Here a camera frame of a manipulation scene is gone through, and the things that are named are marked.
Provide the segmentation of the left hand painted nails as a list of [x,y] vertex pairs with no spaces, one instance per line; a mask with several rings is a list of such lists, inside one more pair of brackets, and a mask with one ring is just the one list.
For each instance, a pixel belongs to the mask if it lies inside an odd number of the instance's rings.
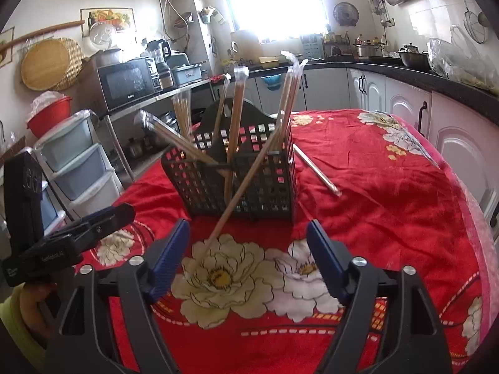
[[20,313],[25,326],[37,340],[49,340],[54,321],[42,311],[41,305],[51,293],[66,292],[74,275],[74,268],[69,267],[24,284],[19,296]]

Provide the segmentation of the green sleeve forearm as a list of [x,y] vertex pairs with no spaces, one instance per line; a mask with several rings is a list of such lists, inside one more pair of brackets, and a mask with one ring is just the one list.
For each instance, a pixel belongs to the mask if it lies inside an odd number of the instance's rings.
[[20,294],[23,285],[13,289],[9,298],[1,303],[1,320],[13,343],[18,347],[21,354],[30,362],[31,366],[38,372],[42,372],[45,349],[32,337],[20,311]]

